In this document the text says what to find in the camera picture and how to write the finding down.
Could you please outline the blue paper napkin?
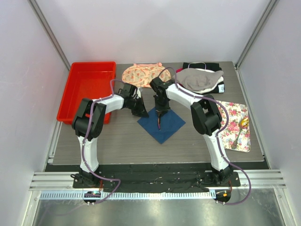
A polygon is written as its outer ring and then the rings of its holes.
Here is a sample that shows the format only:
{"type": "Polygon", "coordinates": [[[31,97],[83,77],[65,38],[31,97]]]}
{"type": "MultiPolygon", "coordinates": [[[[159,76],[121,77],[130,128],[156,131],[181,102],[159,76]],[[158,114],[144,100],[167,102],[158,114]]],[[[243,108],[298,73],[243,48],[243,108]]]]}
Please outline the blue paper napkin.
{"type": "Polygon", "coordinates": [[[180,116],[178,116],[174,111],[169,110],[167,114],[161,117],[161,130],[159,130],[155,107],[152,108],[148,114],[149,118],[141,117],[137,122],[160,144],[167,141],[185,124],[185,121],[180,116]]]}

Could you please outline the iridescent gold spoon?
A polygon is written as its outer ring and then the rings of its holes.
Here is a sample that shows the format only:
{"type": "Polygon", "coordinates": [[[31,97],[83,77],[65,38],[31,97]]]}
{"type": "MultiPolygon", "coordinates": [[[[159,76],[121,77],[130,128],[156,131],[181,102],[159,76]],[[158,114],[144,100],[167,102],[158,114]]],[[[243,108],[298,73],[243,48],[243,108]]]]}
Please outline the iridescent gold spoon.
{"type": "Polygon", "coordinates": [[[240,122],[239,122],[239,132],[238,132],[238,135],[236,137],[236,139],[234,140],[231,148],[232,149],[236,149],[237,148],[237,145],[238,145],[238,139],[239,139],[239,136],[242,132],[243,129],[246,129],[248,128],[248,125],[249,125],[249,118],[248,117],[245,117],[243,118],[240,122]]]}

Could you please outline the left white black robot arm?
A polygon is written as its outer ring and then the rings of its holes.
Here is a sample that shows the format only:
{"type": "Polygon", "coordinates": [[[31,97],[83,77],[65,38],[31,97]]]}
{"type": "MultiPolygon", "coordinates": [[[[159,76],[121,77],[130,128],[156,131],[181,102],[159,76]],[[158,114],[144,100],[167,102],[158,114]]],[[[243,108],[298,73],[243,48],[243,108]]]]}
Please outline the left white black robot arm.
{"type": "Polygon", "coordinates": [[[103,130],[105,115],[123,108],[131,110],[133,116],[149,117],[139,88],[129,83],[108,97],[82,99],[71,125],[81,151],[79,172],[71,175],[74,188],[94,188],[100,184],[97,139],[103,130]]]}

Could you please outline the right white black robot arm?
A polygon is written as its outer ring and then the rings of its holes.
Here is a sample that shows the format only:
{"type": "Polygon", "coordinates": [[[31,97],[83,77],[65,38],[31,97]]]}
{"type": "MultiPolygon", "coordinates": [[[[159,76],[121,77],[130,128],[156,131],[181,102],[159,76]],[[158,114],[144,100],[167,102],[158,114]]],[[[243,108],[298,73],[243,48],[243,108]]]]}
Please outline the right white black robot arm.
{"type": "Polygon", "coordinates": [[[228,183],[233,174],[233,166],[222,143],[222,116],[218,109],[220,104],[212,96],[196,96],[180,88],[172,80],[163,82],[157,77],[150,82],[150,86],[156,93],[154,99],[158,129],[162,130],[161,118],[170,110],[170,100],[187,107],[191,112],[195,130],[204,137],[209,150],[213,182],[218,186],[228,183]]]}

